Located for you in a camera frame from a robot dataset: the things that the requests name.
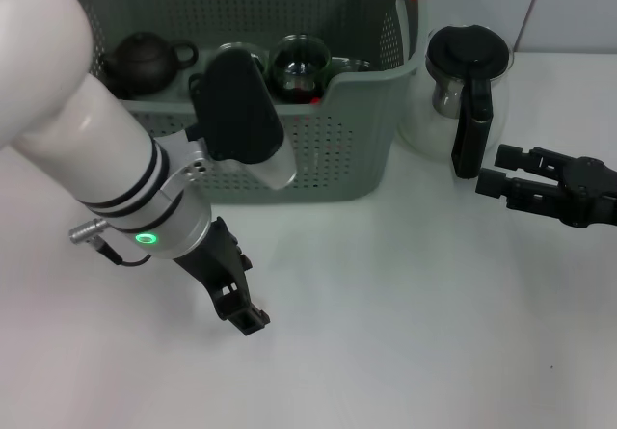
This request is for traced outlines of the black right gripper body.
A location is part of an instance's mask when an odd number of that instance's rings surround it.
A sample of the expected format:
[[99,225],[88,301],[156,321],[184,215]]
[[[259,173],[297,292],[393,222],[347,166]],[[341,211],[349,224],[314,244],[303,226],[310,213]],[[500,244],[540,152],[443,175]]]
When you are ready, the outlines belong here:
[[560,184],[566,193],[562,223],[574,228],[616,225],[616,172],[603,161],[573,159],[563,168]]

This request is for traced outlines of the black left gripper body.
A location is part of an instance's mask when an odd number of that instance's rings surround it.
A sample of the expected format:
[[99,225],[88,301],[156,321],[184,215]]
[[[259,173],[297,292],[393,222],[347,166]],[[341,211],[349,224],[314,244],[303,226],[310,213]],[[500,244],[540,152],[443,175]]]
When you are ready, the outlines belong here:
[[174,262],[206,289],[220,317],[223,311],[240,310],[251,301],[244,259],[225,221],[218,217],[198,246]]

